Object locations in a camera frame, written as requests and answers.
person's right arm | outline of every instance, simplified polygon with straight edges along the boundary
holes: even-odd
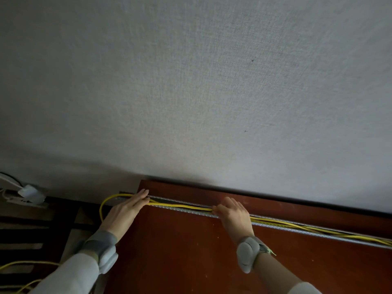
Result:
[[[238,246],[245,237],[254,236],[248,211],[240,202],[226,197],[218,206],[213,206],[232,241]],[[303,283],[268,253],[260,252],[253,263],[253,271],[262,280],[270,294],[321,294],[309,283]]]

forearm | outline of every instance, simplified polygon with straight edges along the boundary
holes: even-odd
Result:
[[[90,254],[78,253],[46,277],[31,293],[87,294],[99,275],[99,267]]]
[[[287,294],[302,281],[267,253],[259,253],[253,271],[262,280],[270,294]]]

white sleeve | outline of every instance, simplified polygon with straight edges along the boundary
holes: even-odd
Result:
[[[292,287],[287,294],[321,294],[321,292],[313,287],[312,284],[302,282]]]
[[[78,253],[35,287],[31,294],[88,294],[99,275],[95,259]]]

wooden board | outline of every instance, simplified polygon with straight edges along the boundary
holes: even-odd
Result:
[[[148,188],[151,195],[209,205],[226,196],[225,193],[150,181],[142,181],[140,188]],[[252,213],[260,214],[266,209],[264,199],[231,197],[242,202]],[[266,211],[274,214],[293,209],[287,206],[289,204],[278,202],[276,206],[281,206],[280,209]],[[317,209],[318,212],[312,213],[317,217],[303,212],[297,216],[310,221],[308,223],[329,221],[336,226],[348,225],[336,219],[363,217],[336,212],[331,220],[324,218],[320,212],[323,208]],[[285,216],[294,217],[295,212]],[[390,220],[375,217],[371,223],[378,221],[385,224]],[[370,223],[366,229],[372,229]],[[390,292],[392,250],[257,226],[254,231],[283,265],[324,294]],[[378,231],[389,233],[387,228]],[[105,293],[266,293],[254,274],[241,272],[235,249],[218,219],[145,207],[118,245],[120,257],[110,272]]]

hand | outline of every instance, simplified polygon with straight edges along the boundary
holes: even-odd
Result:
[[[235,245],[239,245],[244,237],[254,236],[248,211],[233,198],[225,197],[221,204],[213,206],[213,214],[222,220],[223,227]]]
[[[100,229],[112,233],[119,241],[128,231],[141,208],[150,201],[149,197],[146,198],[148,192],[149,190],[142,189],[127,201],[112,207]]]

